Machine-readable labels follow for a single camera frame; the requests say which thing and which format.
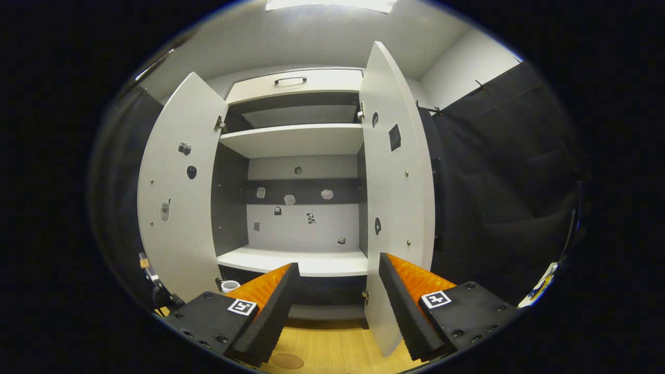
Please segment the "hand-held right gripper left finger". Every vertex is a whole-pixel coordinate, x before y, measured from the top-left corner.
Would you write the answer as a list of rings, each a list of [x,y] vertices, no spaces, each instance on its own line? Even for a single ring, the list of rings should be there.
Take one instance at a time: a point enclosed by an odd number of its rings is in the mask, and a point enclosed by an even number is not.
[[[204,292],[164,324],[216,356],[261,366],[280,339],[300,281],[298,263],[288,263],[223,295]]]

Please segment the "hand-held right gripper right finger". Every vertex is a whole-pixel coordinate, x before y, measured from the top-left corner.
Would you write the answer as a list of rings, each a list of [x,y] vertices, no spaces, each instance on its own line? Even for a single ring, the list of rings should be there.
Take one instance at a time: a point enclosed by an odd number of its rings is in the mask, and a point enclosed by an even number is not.
[[[457,286],[389,253],[380,254],[379,276],[413,360],[428,362],[467,350],[520,314],[476,282]]]

